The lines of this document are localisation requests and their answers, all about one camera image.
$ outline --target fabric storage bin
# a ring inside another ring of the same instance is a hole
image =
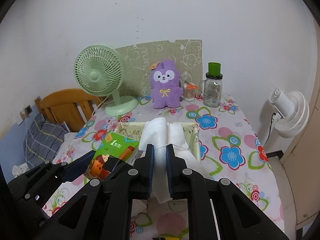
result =
[[[181,122],[180,124],[183,127],[184,137],[190,151],[196,160],[200,162],[200,144],[197,124],[191,122]],[[144,125],[145,122],[123,122],[117,125],[115,132],[140,141]]]

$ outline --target glass mug handle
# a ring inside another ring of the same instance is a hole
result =
[[[199,92],[203,96],[203,91],[204,91],[204,80],[201,80],[199,83]]]

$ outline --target fan base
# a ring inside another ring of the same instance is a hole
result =
[[[106,114],[111,116],[117,116],[126,114],[127,112],[132,111],[138,105],[138,100],[132,96],[123,96],[120,97],[121,104],[115,105],[114,102],[106,105]]]

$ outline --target green package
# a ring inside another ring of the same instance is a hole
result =
[[[104,179],[119,163],[126,162],[138,145],[132,138],[109,131],[91,160],[90,175]]]

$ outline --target wooden headboard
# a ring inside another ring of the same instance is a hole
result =
[[[54,92],[43,99],[35,100],[39,112],[52,123],[66,122],[73,132],[78,132],[85,124],[77,104],[87,121],[93,113],[92,101],[98,106],[104,98],[91,96],[81,89],[65,89]]]

